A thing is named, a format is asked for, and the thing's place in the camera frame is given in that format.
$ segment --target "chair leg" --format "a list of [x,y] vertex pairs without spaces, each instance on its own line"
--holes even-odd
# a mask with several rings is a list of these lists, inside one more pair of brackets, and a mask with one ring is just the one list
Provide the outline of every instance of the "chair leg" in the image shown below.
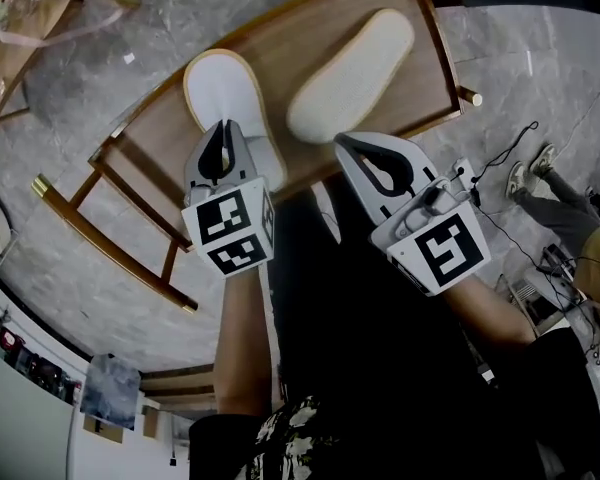
[[86,240],[100,250],[111,261],[117,263],[129,274],[144,283],[146,286],[162,295],[186,311],[198,309],[198,303],[155,275],[148,268],[131,257],[124,250],[114,244],[106,235],[89,222],[69,201],[67,201],[42,175],[32,183],[36,194],[56,212],[63,220],[80,233]]

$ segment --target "marble floor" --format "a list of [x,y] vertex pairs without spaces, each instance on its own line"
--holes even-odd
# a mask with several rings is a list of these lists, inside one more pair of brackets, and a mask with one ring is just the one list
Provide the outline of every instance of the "marble floor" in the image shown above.
[[[27,75],[32,114],[0,126],[0,200],[20,233],[0,275],[85,351],[112,352],[143,371],[212,362],[223,283],[195,254],[179,253],[174,284],[200,309],[195,315],[178,310],[52,214],[31,181],[42,172],[72,194],[89,174],[87,158],[121,114],[215,39],[284,1],[142,0],[139,10],[110,28],[48,48]],[[87,8],[76,21],[101,12]],[[542,142],[553,141],[565,177],[580,190],[600,190],[600,78],[556,49],[547,9],[449,8],[438,14],[460,82],[483,94],[484,104],[416,140],[440,172],[459,156],[477,169],[538,120],[538,130],[480,187],[484,210],[538,257],[552,237],[504,199],[504,180],[516,160],[530,159]],[[106,183],[98,183],[83,211],[159,272],[166,239]],[[526,258],[480,220],[494,257],[481,275],[489,283],[501,272],[515,279]]]

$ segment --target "forearm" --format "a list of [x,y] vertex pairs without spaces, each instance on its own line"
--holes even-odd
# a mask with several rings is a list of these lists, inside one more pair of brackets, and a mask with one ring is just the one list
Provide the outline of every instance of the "forearm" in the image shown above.
[[535,340],[520,310],[476,276],[469,276],[442,295],[471,336],[496,353],[521,350]]
[[271,355],[257,268],[227,279],[213,373],[220,414],[270,414]]

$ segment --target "wooden chair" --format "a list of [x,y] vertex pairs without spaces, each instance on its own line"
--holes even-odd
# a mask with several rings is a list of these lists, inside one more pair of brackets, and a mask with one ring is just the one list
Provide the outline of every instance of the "wooden chair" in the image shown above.
[[[404,13],[415,31],[413,50],[373,111],[357,128],[412,137],[463,112],[461,98],[479,104],[459,87],[430,0],[295,0],[255,19],[213,48],[240,54],[262,89],[273,137],[287,168],[286,185],[274,203],[337,172],[331,144],[302,143],[286,127],[288,104],[303,82],[324,65],[377,10]],[[202,137],[187,107],[182,81],[186,66],[151,92],[93,154],[94,173],[71,201],[44,178],[34,188],[62,218],[104,254],[175,304],[195,308],[168,284],[177,248],[192,247],[181,216],[185,162]],[[77,209],[96,181],[105,179],[170,239],[158,277],[91,225]]]

